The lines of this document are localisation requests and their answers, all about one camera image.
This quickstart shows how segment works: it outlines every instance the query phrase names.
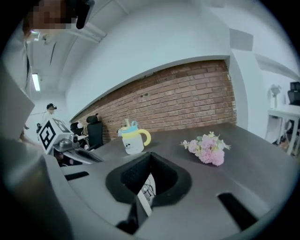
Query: white wall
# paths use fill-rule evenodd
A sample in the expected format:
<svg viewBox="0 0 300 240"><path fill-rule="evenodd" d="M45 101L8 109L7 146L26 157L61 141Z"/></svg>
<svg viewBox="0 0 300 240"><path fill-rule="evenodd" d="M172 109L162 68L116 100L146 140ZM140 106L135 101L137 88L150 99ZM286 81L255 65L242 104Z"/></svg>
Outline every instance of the white wall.
<svg viewBox="0 0 300 240"><path fill-rule="evenodd" d="M287 37L278 34L278 23L272 19L268 10L261 3L255 2L254 7L246 10L235 6L211 8L229 28L250 33L254 36L253 52L270 58L291 71L300 75L297 53L287 43Z"/></svg>
<svg viewBox="0 0 300 240"><path fill-rule="evenodd" d="M289 39L281 26L258 1L247 6L225 4L225 7L209 9L226 24L227 28L240 30L254 37L252 51L232 50L234 59L230 59L230 62L236 63L231 64L229 72L236 97L237 122L239 126L246 127L247 105L246 129L266 138L269 142L274 142L278 121L269 120L267 111L270 107L270 99L267 88L273 83L281 83L283 91L287 92L292 79L283 75L293 76L294 79L299 78L300 75L297 53L290 46ZM264 60L264 68L258 64L257 56ZM270 72L277 69L281 75ZM284 101L284 96L280 96L280 101Z"/></svg>
<svg viewBox="0 0 300 240"><path fill-rule="evenodd" d="M88 55L66 94L74 117L90 102L146 73L196 60L224 59L199 10L164 3L129 15Z"/></svg>
<svg viewBox="0 0 300 240"><path fill-rule="evenodd" d="M64 95L47 95L41 97L40 99L33 100L33 103L35 104L35 106L26 121L26 126L29 127L29 129L25 130L26 136L28 136L32 141L38 143L37 123L42 124L42 117L44 114L46 114L46 107L49 103L53 103L55 106L57 106L57 110L54 111L53 117L64 121L66 126L69 127L70 123L68 122L69 117Z"/></svg>
<svg viewBox="0 0 300 240"><path fill-rule="evenodd" d="M290 83L294 82L294 80L268 71L262 71L262 76L263 76L263 82L265 86L265 96L267 98L268 104L270 105L271 98L272 98L270 92L270 88L272 84L281 86L281 92L277 96L278 103L289 104L290 100L288 98L287 91L290 90ZM274 119L272 117L269 117L266 140L270 143L275 142L278 137L278 131L279 131L279 119Z"/></svg>
<svg viewBox="0 0 300 240"><path fill-rule="evenodd" d="M206 23L204 25L206 30L217 40L222 49L230 54L230 36L227 25L209 7L201 5L200 0L191 1L198 8L202 22Z"/></svg>
<svg viewBox="0 0 300 240"><path fill-rule="evenodd" d="M265 138L269 105L265 96L263 75L252 52L242 50L232 50L232 52L239 65L245 84L248 106L248 131Z"/></svg>

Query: white ceiling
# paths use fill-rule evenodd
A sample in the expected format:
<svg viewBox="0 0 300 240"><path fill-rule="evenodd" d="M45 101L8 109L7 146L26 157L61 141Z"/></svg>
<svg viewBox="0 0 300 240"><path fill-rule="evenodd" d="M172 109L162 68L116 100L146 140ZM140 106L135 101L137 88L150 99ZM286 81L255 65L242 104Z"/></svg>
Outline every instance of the white ceiling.
<svg viewBox="0 0 300 240"><path fill-rule="evenodd" d="M162 1L172 0L95 0L89 22L96 26L101 34L87 26L83 31L88 30L88 33L92 33L92 37L96 41L74 36L70 34L70 30L63 30L48 44L45 44L43 40L29 43L28 56L31 69L33 73L38 73L41 88L40 92L35 92L33 84L31 84L31 97L40 98L43 94L53 92L64 93L80 60L96 47L115 25L128 14L149 4ZM72 33L85 34L75 29L72 29Z"/></svg>

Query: office chair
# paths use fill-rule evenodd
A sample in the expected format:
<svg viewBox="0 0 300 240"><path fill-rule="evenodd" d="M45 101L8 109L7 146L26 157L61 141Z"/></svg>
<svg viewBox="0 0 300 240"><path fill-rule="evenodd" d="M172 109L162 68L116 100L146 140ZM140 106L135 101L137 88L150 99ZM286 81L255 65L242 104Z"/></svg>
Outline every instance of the office chair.
<svg viewBox="0 0 300 240"><path fill-rule="evenodd" d="M300 82L291 82L290 83L290 90L287 92L287 95L290 100L290 105L300 106ZM292 134L294 121L290 121L292 123L292 127L287 131L288 134Z"/></svg>
<svg viewBox="0 0 300 240"><path fill-rule="evenodd" d="M70 129L71 129L71 131L72 131L74 134L76 134L76 135L78 135L78 136L81 136L81 135L82 135L82 132L83 132L83 127L82 127L82 128L78 128L78 127L77 127L77 124L78 124L78 122L72 123L71 126L70 126Z"/></svg>
<svg viewBox="0 0 300 240"><path fill-rule="evenodd" d="M87 130L90 147L87 150L97 149L103 145L103 123L98 120L97 115L87 117Z"/></svg>

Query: fluorescent light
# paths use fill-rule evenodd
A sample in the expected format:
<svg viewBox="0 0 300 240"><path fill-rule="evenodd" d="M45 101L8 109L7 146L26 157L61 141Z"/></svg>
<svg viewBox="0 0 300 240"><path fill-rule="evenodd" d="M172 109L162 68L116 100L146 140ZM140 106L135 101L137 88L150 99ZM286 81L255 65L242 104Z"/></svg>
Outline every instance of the fluorescent light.
<svg viewBox="0 0 300 240"><path fill-rule="evenodd" d="M32 80L36 91L41 91L41 89L39 88L38 75L36 73L32 74Z"/></svg>

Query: black object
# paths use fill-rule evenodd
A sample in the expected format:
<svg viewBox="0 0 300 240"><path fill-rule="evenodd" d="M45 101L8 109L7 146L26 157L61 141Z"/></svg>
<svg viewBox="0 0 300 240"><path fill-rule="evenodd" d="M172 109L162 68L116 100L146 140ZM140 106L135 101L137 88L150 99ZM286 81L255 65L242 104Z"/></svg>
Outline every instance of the black object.
<svg viewBox="0 0 300 240"><path fill-rule="evenodd" d="M290 105L300 106L300 82L291 82L290 90L287 92L287 95L290 99ZM294 121L290 120L292 126L289 130L287 130L287 134L293 133Z"/></svg>
<svg viewBox="0 0 300 240"><path fill-rule="evenodd" d="M85 158L88 158L96 163L101 163L103 162L101 158L99 158L97 155L95 155L93 152L90 152L86 149L82 149L82 148L79 148L79 149L75 149L75 153L78 154L79 156L82 156L82 157L85 157Z"/></svg>
<svg viewBox="0 0 300 240"><path fill-rule="evenodd" d="M257 222L257 219L231 193L222 193L218 198L242 231Z"/></svg>
<svg viewBox="0 0 300 240"><path fill-rule="evenodd" d="M300 82L291 82L290 89L292 91L300 91Z"/></svg>
<svg viewBox="0 0 300 240"><path fill-rule="evenodd" d="M73 142L74 142L74 143L77 143L77 142L78 142L78 137L77 137L77 136L74 136Z"/></svg>
<svg viewBox="0 0 300 240"><path fill-rule="evenodd" d="M147 218L148 215L143 208L139 198L136 196L135 202L131 205L128 218L124 221L119 222L116 227L129 234L134 234Z"/></svg>
<svg viewBox="0 0 300 240"><path fill-rule="evenodd" d="M98 120L97 115L87 117L87 130L90 147L87 150L97 149L103 146L103 123Z"/></svg>
<svg viewBox="0 0 300 240"><path fill-rule="evenodd" d="M88 175L89 175L88 172L76 172L73 174L65 175L65 178L67 179L67 181L71 181L71 180L82 178L82 177L85 177Z"/></svg>
<svg viewBox="0 0 300 240"><path fill-rule="evenodd" d="M192 186L192 178L185 169L153 152L115 168L107 175L105 184L115 200L133 204L150 173L156 185L152 207L177 203Z"/></svg>
<svg viewBox="0 0 300 240"><path fill-rule="evenodd" d="M48 147L49 147L51 141L53 140L53 138L55 137L55 135L56 135L56 133L55 133L50 121L47 121L47 123L45 124L43 130L39 134L39 138L41 139L45 150L48 149Z"/></svg>
<svg viewBox="0 0 300 240"><path fill-rule="evenodd" d="M55 118L52 118L52 119L63 133L69 133L70 132L69 129L66 127L65 123L62 120L55 119Z"/></svg>
<svg viewBox="0 0 300 240"><path fill-rule="evenodd" d="M41 130L42 125L40 123L37 124L37 133Z"/></svg>
<svg viewBox="0 0 300 240"><path fill-rule="evenodd" d="M72 123L72 124L70 125L70 129L71 129L71 131L72 131L74 134L76 134L76 135L78 135L78 136L81 136L81 135L82 135L82 132L83 132L83 127L82 127L82 128L78 128L77 125L78 125L78 122Z"/></svg>
<svg viewBox="0 0 300 240"><path fill-rule="evenodd" d="M49 104L47 105L47 110L48 110L50 107L53 107L55 110L57 109L57 107L56 107L53 103L49 103Z"/></svg>
<svg viewBox="0 0 300 240"><path fill-rule="evenodd" d="M89 20L95 5L94 0L68 0L67 3L72 9L72 17L77 18L77 29L82 29Z"/></svg>
<svg viewBox="0 0 300 240"><path fill-rule="evenodd" d="M291 105L300 106L300 91L289 90L287 95L289 96Z"/></svg>

